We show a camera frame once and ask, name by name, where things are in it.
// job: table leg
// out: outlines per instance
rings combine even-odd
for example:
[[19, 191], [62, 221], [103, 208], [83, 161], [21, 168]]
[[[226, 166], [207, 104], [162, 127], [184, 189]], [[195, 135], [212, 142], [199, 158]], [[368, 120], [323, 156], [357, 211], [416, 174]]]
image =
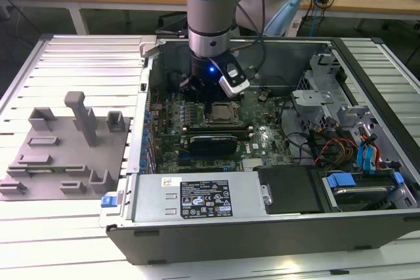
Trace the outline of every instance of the table leg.
[[68, 8], [70, 16], [72, 16], [74, 28], [78, 35], [88, 35], [89, 29], [87, 28], [86, 21], [82, 17], [79, 8]]
[[126, 24], [130, 24], [132, 22], [130, 10], [124, 10], [124, 17]]
[[285, 37], [296, 37], [299, 27], [301, 26], [302, 18], [305, 16], [304, 10], [299, 10], [293, 21], [290, 23], [289, 29], [285, 33]]
[[362, 28], [363, 24], [365, 23], [366, 19], [359, 19], [357, 21], [357, 23], [354, 25], [354, 29], [356, 31], [360, 31], [360, 29]]
[[0, 6], [0, 19], [8, 20], [11, 16], [6, 6]]

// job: warning label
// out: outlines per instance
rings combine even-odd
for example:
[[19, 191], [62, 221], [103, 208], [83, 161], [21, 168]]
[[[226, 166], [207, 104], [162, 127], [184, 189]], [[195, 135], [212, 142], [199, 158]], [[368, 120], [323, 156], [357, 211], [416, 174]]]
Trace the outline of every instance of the warning label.
[[180, 194], [184, 219], [233, 216], [227, 180], [181, 182]]

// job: metal bracket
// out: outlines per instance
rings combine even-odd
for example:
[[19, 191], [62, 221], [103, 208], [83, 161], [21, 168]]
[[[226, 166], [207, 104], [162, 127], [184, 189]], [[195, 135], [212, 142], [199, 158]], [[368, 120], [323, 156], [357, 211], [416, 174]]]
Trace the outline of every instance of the metal bracket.
[[342, 127], [353, 127], [360, 123], [364, 115], [369, 114], [370, 110], [367, 106], [342, 106], [337, 112], [337, 117]]
[[142, 58], [150, 57], [159, 52], [159, 47], [156, 45], [158, 37], [155, 35], [142, 36], [138, 49]]
[[261, 185], [262, 200], [266, 206], [273, 204], [273, 198], [271, 197], [270, 187], [267, 185]]
[[300, 106], [323, 106], [334, 103], [332, 94], [327, 91], [297, 90], [293, 91], [293, 97]]

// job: electronic device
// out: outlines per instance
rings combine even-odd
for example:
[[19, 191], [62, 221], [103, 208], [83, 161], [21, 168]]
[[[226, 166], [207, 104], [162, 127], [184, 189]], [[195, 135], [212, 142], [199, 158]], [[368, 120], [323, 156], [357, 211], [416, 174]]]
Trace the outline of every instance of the electronic device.
[[[387, 48], [368, 39], [266, 42], [260, 81], [200, 102], [174, 89], [189, 72], [187, 40], [148, 38], [155, 47], [141, 83], [150, 90], [136, 105], [126, 176], [100, 214], [130, 263], [375, 249], [420, 230], [414, 129], [367, 75], [377, 65], [358, 53], [368, 46], [397, 65]], [[236, 60], [256, 62], [259, 51]], [[415, 91], [410, 82], [404, 89]]]

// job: metal slotted table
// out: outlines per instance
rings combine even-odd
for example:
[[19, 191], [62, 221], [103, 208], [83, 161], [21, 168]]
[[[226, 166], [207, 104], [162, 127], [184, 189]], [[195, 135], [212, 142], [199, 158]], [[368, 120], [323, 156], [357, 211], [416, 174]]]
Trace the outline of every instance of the metal slotted table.
[[[83, 90], [87, 106], [93, 107], [98, 116], [118, 110], [133, 119], [143, 72], [138, 53], [141, 41], [141, 36], [55, 36], [38, 42], [0, 102], [1, 176], [30, 129], [27, 118], [32, 108], [49, 106], [55, 115], [70, 116], [71, 110], [62, 101], [69, 90]], [[361, 64], [367, 62], [361, 58], [386, 62], [385, 69], [393, 74], [394, 83], [396, 78], [401, 85], [404, 78], [408, 80], [401, 91], [388, 92], [386, 88], [393, 89], [396, 85], [381, 83], [386, 86], [378, 86], [384, 96], [389, 93], [390, 98], [397, 97], [398, 91], [403, 95], [407, 88], [413, 87], [409, 90], [410, 100], [419, 97], [410, 73], [384, 45], [350, 39], [345, 39], [345, 43]], [[363, 48], [364, 53], [358, 56], [357, 48], [366, 46], [371, 47], [371, 53]], [[365, 67], [365, 70], [373, 78], [377, 68]], [[355, 98], [361, 100], [356, 86], [348, 84]], [[408, 104], [408, 108], [414, 109], [415, 104], [412, 105]], [[393, 109], [406, 126], [418, 126], [415, 118], [419, 117], [419, 111], [398, 108]], [[129, 148], [124, 158], [128, 157]], [[125, 181], [126, 167], [123, 160], [121, 184]], [[0, 277], [73, 279], [75, 275], [83, 278], [94, 273], [96, 278], [124, 275], [153, 280], [325, 279], [332, 270], [341, 270], [350, 274], [335, 275], [334, 279], [417, 279], [420, 272], [419, 232], [377, 250], [132, 266], [99, 226], [99, 212], [98, 200], [0, 202]]]

